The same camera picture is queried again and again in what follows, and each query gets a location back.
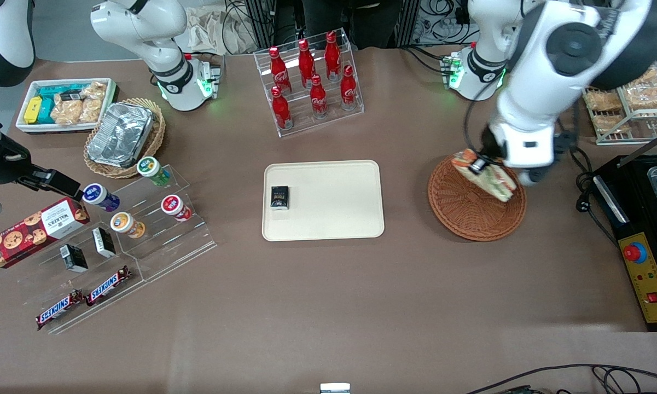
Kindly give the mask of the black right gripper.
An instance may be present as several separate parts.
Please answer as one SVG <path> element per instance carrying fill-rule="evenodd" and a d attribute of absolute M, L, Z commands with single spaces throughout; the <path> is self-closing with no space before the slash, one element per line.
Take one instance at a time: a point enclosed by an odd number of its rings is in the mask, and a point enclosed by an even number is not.
<path fill-rule="evenodd" d="M 81 201 L 83 190 L 80 182 L 52 169 L 33 168 L 31 171 L 29 151 L 4 135 L 1 128 L 0 124 L 0 185 L 8 183 L 33 185 L 38 189 L 53 189 L 58 194 Z"/>

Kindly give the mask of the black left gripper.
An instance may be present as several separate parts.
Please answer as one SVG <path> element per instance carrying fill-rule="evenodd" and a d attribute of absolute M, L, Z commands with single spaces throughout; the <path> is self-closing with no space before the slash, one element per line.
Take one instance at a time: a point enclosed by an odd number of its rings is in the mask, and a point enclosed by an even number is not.
<path fill-rule="evenodd" d="M 507 157 L 507 143 L 499 143 L 488 125 L 481 132 L 481 144 L 481 154 L 470 155 L 469 171 L 474 175 L 481 175 L 489 165 L 503 165 Z"/>

